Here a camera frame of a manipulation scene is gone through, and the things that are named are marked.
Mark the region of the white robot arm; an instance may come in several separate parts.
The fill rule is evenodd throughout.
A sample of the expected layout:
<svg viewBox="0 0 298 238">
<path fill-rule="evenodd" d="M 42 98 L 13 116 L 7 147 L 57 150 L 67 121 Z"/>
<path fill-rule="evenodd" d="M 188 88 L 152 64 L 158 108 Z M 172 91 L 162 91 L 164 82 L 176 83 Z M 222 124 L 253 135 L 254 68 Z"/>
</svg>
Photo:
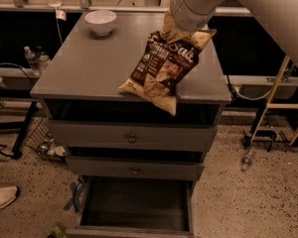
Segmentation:
<svg viewBox="0 0 298 238">
<path fill-rule="evenodd" d="M 176 26 L 203 27 L 224 0 L 170 0 Z M 298 67 L 298 0 L 237 0 Z"/>
</svg>

